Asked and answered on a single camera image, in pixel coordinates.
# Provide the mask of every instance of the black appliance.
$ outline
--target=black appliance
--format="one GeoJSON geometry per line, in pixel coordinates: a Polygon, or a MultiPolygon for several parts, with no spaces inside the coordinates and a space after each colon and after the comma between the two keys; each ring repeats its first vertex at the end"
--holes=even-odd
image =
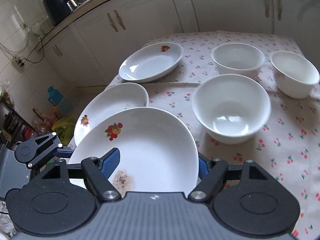
{"type": "Polygon", "coordinates": [[[43,5],[53,26],[57,26],[76,9],[70,0],[43,0],[43,5]]]}

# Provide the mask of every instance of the table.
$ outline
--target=table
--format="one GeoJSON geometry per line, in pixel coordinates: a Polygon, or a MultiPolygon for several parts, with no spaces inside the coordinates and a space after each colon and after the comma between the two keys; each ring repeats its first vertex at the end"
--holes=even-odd
{"type": "MultiPolygon", "coordinates": [[[[320,235],[320,87],[314,87],[307,99],[289,98],[277,89],[267,60],[258,82],[270,96],[271,117],[253,139],[239,145],[224,145],[212,139],[194,117],[190,100],[199,84],[218,74],[210,57],[215,46],[226,42],[247,43],[260,49],[268,59],[275,50],[302,55],[297,44],[277,35],[216,31],[173,34],[153,39],[146,46],[161,41],[180,44],[184,55],[167,76],[142,84],[149,93],[149,106],[164,109],[182,120],[191,131],[198,151],[206,157],[218,157],[230,164],[255,160],[298,199],[301,214],[292,234],[301,240],[315,239],[320,235]]],[[[109,86],[122,82],[117,75],[109,86]]]]}

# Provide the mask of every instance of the plate with fruit decal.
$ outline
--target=plate with fruit decal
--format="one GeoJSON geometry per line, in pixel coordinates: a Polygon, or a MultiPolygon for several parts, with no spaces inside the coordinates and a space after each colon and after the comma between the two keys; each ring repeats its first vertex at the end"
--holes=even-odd
{"type": "MultiPolygon", "coordinates": [[[[158,108],[138,107],[119,112],[92,129],[70,159],[102,157],[113,147],[120,163],[109,181],[124,196],[126,191],[184,192],[196,186],[199,159],[196,143],[185,124],[158,108]]],[[[71,180],[83,186],[83,180],[71,180]]]]}
{"type": "Polygon", "coordinates": [[[169,74],[182,58],[183,49],[174,42],[148,45],[129,56],[119,68],[127,81],[146,83],[169,74]]]}
{"type": "MultiPolygon", "coordinates": [[[[107,88],[97,95],[82,111],[79,116],[75,130],[75,143],[81,140],[95,128],[100,122],[120,111],[149,105],[148,92],[139,84],[123,83],[107,88]]],[[[110,133],[110,138],[117,134],[117,127],[113,127],[115,133],[110,133]]]]}

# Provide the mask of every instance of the metal screw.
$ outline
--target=metal screw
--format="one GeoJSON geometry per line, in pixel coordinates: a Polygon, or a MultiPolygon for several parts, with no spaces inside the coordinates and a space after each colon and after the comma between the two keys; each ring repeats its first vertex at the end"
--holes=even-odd
{"type": "Polygon", "coordinates": [[[194,199],[203,199],[207,196],[206,193],[204,193],[203,191],[193,191],[191,192],[190,196],[194,199]]]}
{"type": "Polygon", "coordinates": [[[118,193],[114,190],[108,190],[103,193],[103,198],[105,200],[115,199],[118,196],[118,193]]]}

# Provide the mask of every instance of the white cabinet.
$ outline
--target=white cabinet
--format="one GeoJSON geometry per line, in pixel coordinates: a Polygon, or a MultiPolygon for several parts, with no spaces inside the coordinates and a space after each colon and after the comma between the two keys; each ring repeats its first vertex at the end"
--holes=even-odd
{"type": "Polygon", "coordinates": [[[107,85],[69,27],[53,37],[44,51],[51,66],[75,86],[107,85]]]}
{"type": "Polygon", "coordinates": [[[201,32],[272,33],[272,0],[192,0],[201,32]]]}
{"type": "Polygon", "coordinates": [[[291,37],[320,70],[320,0],[274,0],[275,34],[291,37]]]}
{"type": "Polygon", "coordinates": [[[148,40],[182,32],[173,0],[110,0],[75,26],[109,77],[148,40]]]}

